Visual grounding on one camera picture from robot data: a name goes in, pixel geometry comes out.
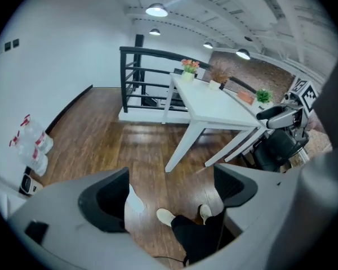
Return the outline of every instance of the black metal railing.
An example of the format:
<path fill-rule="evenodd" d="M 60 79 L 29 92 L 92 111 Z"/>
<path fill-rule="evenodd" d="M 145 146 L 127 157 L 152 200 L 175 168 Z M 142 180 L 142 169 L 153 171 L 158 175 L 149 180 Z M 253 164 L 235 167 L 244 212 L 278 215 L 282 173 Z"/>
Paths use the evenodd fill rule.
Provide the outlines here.
<path fill-rule="evenodd" d="M 120 47 L 120 53 L 121 53 L 120 54 L 121 55 L 120 56 L 121 91 L 122 91 L 123 109 L 125 113 L 128 112 L 128 108 L 161 109 L 161 110 L 164 109 L 164 107 L 158 107 L 158 106 L 155 107 L 155 106 L 145 105 L 146 98 L 152 98 L 156 100 L 165 100 L 167 98 L 167 97 L 162 97 L 162 96 L 147 95 L 146 93 L 147 86 L 169 88 L 168 85 L 145 82 L 145 72 L 155 72 L 155 73 L 161 73 L 161 74 L 170 74 L 171 72 L 157 70 L 157 69 L 142 68 L 141 67 L 141 55 L 166 58 L 166 59 L 174 60 L 174 61 L 181 61 L 183 59 L 198 61 L 188 56 L 184 56 L 184 55 L 180 55 L 180 54 L 176 54 L 172 52 L 167 52 L 167 51 L 162 51 L 162 50 L 147 49 L 147 48 L 142 48 L 142 47 Z M 126 63 L 128 54 L 129 55 L 134 54 L 134 61 L 131 63 Z M 205 70 L 209 70 L 210 65 L 208 63 L 199 61 L 199 67 Z M 132 72 L 130 72 L 129 74 L 126 74 L 126 70 L 132 70 Z M 229 79 L 239 84 L 240 86 L 244 87 L 245 89 L 253 93 L 256 93 L 255 89 L 250 87 L 248 84 L 242 82 L 241 80 L 235 77 L 230 77 Z M 141 94 L 132 94 L 133 91 L 139 86 L 141 86 Z M 140 97 L 141 105 L 128 105 L 128 101 L 130 97 Z M 182 100 L 178 98 L 172 98 L 172 101 L 182 102 Z M 170 110 L 186 111 L 185 109 L 175 108 L 175 107 L 171 107 Z"/>

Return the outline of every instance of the ceiling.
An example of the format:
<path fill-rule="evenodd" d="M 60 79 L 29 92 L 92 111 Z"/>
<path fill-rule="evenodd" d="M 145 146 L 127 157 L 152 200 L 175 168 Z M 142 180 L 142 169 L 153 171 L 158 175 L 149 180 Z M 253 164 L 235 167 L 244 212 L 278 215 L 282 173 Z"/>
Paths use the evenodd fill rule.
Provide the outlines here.
<path fill-rule="evenodd" d="M 317 0 L 118 1 L 131 19 L 182 26 L 213 41 L 215 50 L 246 48 L 255 58 L 306 73 L 319 84 L 338 59 L 337 29 Z M 169 15 L 147 15 L 146 8 L 154 2 L 163 3 Z"/>

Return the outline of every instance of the cable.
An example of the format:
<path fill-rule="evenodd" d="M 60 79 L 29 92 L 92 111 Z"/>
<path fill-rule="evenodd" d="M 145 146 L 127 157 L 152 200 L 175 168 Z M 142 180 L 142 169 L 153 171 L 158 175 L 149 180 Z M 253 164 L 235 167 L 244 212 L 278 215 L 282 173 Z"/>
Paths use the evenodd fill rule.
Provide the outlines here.
<path fill-rule="evenodd" d="M 226 208 L 224 207 L 223 212 L 222 212 L 222 214 L 223 214 L 223 222 L 222 222 L 222 224 L 221 224 L 221 230 L 220 230 L 220 235 L 219 235 L 218 245 L 217 245 L 217 247 L 216 247 L 216 252 L 219 250 L 220 243 L 221 243 L 221 239 L 222 239 L 222 237 L 223 237 L 225 211 L 226 211 Z"/>
<path fill-rule="evenodd" d="M 175 258 L 172 258 L 172 257 L 168 257 L 168 256 L 153 256 L 153 258 L 168 258 L 168 259 L 172 259 L 172 260 L 181 262 L 185 266 L 184 261 L 178 260 L 178 259 L 175 259 Z"/>

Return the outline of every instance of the white wall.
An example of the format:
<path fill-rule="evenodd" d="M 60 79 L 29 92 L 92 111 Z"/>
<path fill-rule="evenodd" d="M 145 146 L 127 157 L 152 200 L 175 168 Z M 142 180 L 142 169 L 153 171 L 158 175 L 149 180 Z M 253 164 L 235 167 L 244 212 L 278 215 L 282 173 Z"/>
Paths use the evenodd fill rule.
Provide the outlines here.
<path fill-rule="evenodd" d="M 150 35 L 149 31 L 153 28 L 158 28 L 161 35 Z M 136 30 L 136 34 L 143 34 L 145 36 L 144 48 L 178 53 L 205 63 L 209 62 L 212 50 L 203 46 L 204 39 L 196 33 L 168 24 L 155 24 L 153 22 L 141 20 L 135 20 L 134 29 Z M 151 56 L 142 56 L 141 67 L 164 71 L 174 71 L 174 68 L 183 68 L 180 61 L 172 61 Z M 205 70 L 198 69 L 199 79 L 202 79 L 204 72 Z M 170 77 L 166 74 L 146 72 L 145 81 L 169 85 Z M 146 87 L 146 92 L 150 95 L 166 96 L 167 89 Z"/>
<path fill-rule="evenodd" d="M 27 199 L 28 197 L 18 193 L 0 177 L 0 212 L 4 219 L 24 205 Z"/>
<path fill-rule="evenodd" d="M 119 87 L 119 46 L 131 22 L 112 0 L 26 0 L 0 37 L 0 177 L 18 188 L 25 166 L 8 144 L 26 114 L 46 128 L 80 92 Z M 3 53 L 5 42 L 20 46 Z"/>

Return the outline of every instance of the person's foot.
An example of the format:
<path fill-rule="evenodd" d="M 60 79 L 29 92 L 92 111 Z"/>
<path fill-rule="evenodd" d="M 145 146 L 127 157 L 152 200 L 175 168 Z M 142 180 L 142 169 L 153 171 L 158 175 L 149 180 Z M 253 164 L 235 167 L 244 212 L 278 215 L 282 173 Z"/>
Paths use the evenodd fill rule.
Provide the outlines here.
<path fill-rule="evenodd" d="M 168 211 L 167 209 L 160 208 L 157 210 L 157 217 L 160 222 L 171 227 L 171 222 L 174 220 L 175 216 Z"/>
<path fill-rule="evenodd" d="M 210 210 L 209 206 L 207 204 L 201 205 L 199 212 L 201 214 L 201 217 L 203 219 L 203 224 L 205 225 L 205 221 L 212 216 L 212 211 Z"/>

